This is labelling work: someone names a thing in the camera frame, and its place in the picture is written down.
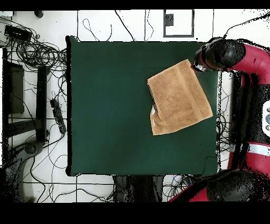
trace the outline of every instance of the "black cable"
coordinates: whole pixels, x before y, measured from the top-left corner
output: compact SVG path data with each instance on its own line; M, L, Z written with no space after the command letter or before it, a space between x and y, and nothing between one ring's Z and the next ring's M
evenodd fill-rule
M104 197L99 197L99 196L97 196L97 195L94 195L94 194L91 194L91 193L87 192L85 189L78 188L77 191L83 191L83 192L85 192L86 194L88 194L88 195L90 195L90 196L93 196L93 197L96 197L97 199L99 199L99 200L101 200L101 201L104 201L104 202L110 202L110 201L106 201L106 199L105 199ZM67 195L67 194L71 194L71 193L74 193L74 192L76 192L76 190L71 191L71 192L69 192L69 193L62 193L62 194L59 194L59 195L55 198L55 200L54 200L53 202L55 203L56 200L57 200L57 198L60 197L61 195Z
M127 28L127 27L125 26L125 24L123 23L121 17L118 15L117 11L116 11L116 10L114 10L114 11L115 11L116 15L118 16L118 18L120 19L120 21L121 21L121 23L123 24L123 26L124 26L124 27L126 28L126 30L129 32L128 28Z
M33 160L32 166L31 166L31 168L30 168L30 174L31 174L32 178L33 178L35 181L39 182L40 184L42 184L42 185L44 186L44 190L43 190L42 194L40 195L40 197L38 198L38 200L37 200L37 202L36 202L36 203L38 203L39 200L40 200L40 198L42 197L42 195L44 194L44 192L45 192L45 190L46 190L46 186L45 186L44 183L42 183L40 180L38 180L37 178L34 177L34 175L33 175L33 173L32 173L32 168L33 168L33 166L34 166L34 163L35 163L35 156L34 156L34 160Z
M54 169L54 167L55 167L55 164L56 164L57 160L58 160L61 156L68 156L68 155L62 154L62 155L58 156L58 158L57 158L57 159L55 160L55 162L53 163L53 169ZM52 202L55 203L55 201L53 200L53 190L52 190L52 193L51 193L50 198L51 198Z
M64 135L62 135L61 136L61 138L59 138L57 141L55 141L55 142L53 142L53 143L50 143L49 145L52 145L52 144L54 144L54 143L56 143L56 142L59 142L62 138L64 137ZM37 165L37 166L35 166L35 168L37 168L46 158L48 157L48 155ZM30 172L29 173L27 173L24 177L23 177L23 180L28 176L30 174Z
M150 10L148 11L147 23L149 24L149 26L151 26L151 24L150 24L149 21L148 21L149 13L150 13ZM152 37L152 35L153 35L153 33L154 33L154 28L153 28L153 26L151 26L151 28L152 28L152 33L151 33L151 37Z
M270 16L270 11L267 12L266 14L262 15L262 16L259 16L259 17L256 17L256 18L252 18L252 19L250 19L250 20L247 20L246 22L243 22L243 23L234 25L234 26L230 27L230 28L227 30L227 32L226 32L226 33L224 34L224 36L223 36L223 39L226 38L227 33L228 33L228 31L229 31L230 29L232 29L232 28L234 28L234 27L236 27L236 26L239 26L239 25L244 25L244 24L249 23L249 22L251 22L251 21L256 21L256 20L260 20L260 19L262 19L262 18L267 18L267 17L269 17L269 16Z

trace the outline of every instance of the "towel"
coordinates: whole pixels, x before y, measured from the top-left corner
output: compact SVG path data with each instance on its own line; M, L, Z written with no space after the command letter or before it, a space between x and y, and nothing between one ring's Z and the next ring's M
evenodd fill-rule
M213 116L188 59L147 80L153 97L153 135L169 134Z

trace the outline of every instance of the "green table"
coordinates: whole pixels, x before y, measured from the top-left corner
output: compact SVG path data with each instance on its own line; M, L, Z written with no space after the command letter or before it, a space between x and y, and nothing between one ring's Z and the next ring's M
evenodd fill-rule
M192 63L203 43L66 40L72 98L68 175L217 172L216 71L196 73L212 118L158 136L150 124L152 98L146 80L184 59Z

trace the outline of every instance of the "black border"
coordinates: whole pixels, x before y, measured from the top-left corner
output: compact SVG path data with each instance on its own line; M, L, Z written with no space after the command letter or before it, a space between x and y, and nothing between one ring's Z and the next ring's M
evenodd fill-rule
M67 122L67 167L65 172L68 176L71 175L72 166L72 139L71 139L71 42L70 36L65 37L66 41L66 93L67 93L67 112L66 112L66 122Z

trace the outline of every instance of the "power strip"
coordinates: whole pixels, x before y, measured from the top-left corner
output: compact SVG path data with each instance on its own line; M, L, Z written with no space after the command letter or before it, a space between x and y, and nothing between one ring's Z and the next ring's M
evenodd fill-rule
M64 119L62 117L62 112L61 112L59 103L55 99L50 100L50 103L51 103L51 107L53 108L53 116L59 126L59 131L61 134L65 134L66 127L65 127Z

